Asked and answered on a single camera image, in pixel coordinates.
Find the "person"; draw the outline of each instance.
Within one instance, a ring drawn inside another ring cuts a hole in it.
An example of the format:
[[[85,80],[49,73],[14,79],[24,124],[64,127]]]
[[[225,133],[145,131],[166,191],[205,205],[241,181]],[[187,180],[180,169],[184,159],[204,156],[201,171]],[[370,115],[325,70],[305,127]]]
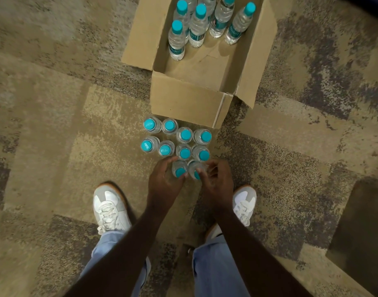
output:
[[[178,196],[187,174],[174,182],[165,174],[176,156],[160,160],[149,177],[146,209],[131,224],[120,190],[108,183],[94,192],[93,208],[101,238],[79,280],[65,296],[138,296],[149,276],[147,254]],[[247,230],[256,203],[247,185],[233,191],[226,160],[211,159],[197,172],[204,204],[217,224],[193,252],[196,297],[311,296]]]

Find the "left hand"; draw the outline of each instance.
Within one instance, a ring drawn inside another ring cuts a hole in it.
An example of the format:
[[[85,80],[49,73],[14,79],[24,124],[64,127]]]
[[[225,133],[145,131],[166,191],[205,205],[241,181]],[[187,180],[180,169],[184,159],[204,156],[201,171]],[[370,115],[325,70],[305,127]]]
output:
[[[168,213],[186,180],[187,173],[172,183],[166,179],[168,164],[177,159],[178,156],[169,156],[159,160],[149,177],[147,209],[158,215],[165,216]]]

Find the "jeans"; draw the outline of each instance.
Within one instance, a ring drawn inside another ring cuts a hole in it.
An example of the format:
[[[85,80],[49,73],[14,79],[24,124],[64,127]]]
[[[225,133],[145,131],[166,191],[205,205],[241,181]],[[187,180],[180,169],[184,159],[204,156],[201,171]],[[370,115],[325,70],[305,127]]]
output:
[[[123,237],[124,232],[116,230],[102,234],[92,252],[92,258],[85,266],[81,276],[90,270]],[[204,245],[194,250],[192,267],[196,297],[249,297],[223,235],[208,240]],[[149,268],[147,263],[142,267],[132,297],[139,295]]]

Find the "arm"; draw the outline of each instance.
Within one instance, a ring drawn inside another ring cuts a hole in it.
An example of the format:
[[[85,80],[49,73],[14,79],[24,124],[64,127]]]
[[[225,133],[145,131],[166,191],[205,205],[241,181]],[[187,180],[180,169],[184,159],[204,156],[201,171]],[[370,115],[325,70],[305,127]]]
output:
[[[66,297],[131,296],[157,231],[185,181],[185,174],[173,184],[165,179],[167,165],[177,159],[169,157],[156,164],[149,178],[147,207],[138,222],[73,285]]]
[[[208,174],[198,171],[204,203],[221,227],[238,271],[251,296],[311,294],[261,245],[233,212],[233,179],[225,160],[210,160]]]

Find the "plastic water bottle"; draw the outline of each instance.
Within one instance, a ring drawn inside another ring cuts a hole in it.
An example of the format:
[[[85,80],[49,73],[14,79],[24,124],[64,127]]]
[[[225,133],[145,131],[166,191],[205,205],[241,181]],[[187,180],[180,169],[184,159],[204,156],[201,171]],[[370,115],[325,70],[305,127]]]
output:
[[[179,144],[177,146],[176,155],[180,159],[188,159],[192,156],[192,148],[188,144]]]
[[[177,9],[174,11],[174,20],[181,21],[183,30],[185,33],[185,43],[189,41],[189,23],[190,23],[190,14],[188,12],[188,4],[185,0],[179,0],[177,3]]]
[[[188,127],[181,127],[177,131],[177,141],[180,143],[189,143],[193,138],[193,131]]]
[[[219,38],[225,32],[227,22],[233,15],[235,0],[220,0],[215,8],[215,16],[209,26],[209,33],[214,38]]]
[[[192,15],[189,26],[189,42],[194,48],[200,47],[204,42],[207,29],[207,8],[204,4],[196,7],[196,13]]]
[[[141,150],[152,153],[159,148],[160,140],[157,137],[146,137],[141,143]]]
[[[184,160],[176,160],[172,163],[172,174],[179,178],[188,171],[188,164]]]
[[[159,155],[161,155],[162,157],[170,156],[174,154],[175,145],[170,140],[164,140],[159,144],[159,148],[157,150],[159,152]]]
[[[162,123],[162,130],[167,135],[173,135],[178,130],[178,123],[175,119],[168,118]]]
[[[185,1],[188,4],[189,16],[192,16],[192,14],[196,10],[197,0],[185,0]]]
[[[209,150],[203,145],[195,145],[192,149],[193,158],[198,161],[209,160]]]
[[[197,129],[193,137],[197,144],[206,145],[211,141],[212,134],[207,129]]]
[[[162,122],[150,115],[143,121],[143,128],[149,133],[159,133],[162,130]]]
[[[226,31],[225,42],[229,45],[235,44],[241,37],[241,34],[249,27],[252,21],[253,13],[256,10],[254,3],[249,2],[234,17],[233,23]]]
[[[198,0],[198,4],[201,4],[201,3],[204,4],[207,8],[207,14],[206,14],[206,17],[207,17],[206,31],[207,31],[209,28],[209,24],[211,23],[212,14],[215,10],[216,0]]]
[[[204,164],[202,164],[200,161],[197,160],[191,160],[188,163],[188,171],[191,177],[195,180],[200,180],[200,175],[197,173],[196,169],[203,169],[205,170],[206,167]]]
[[[168,33],[168,49],[174,60],[181,60],[185,55],[186,37],[182,32],[182,22],[175,20]]]

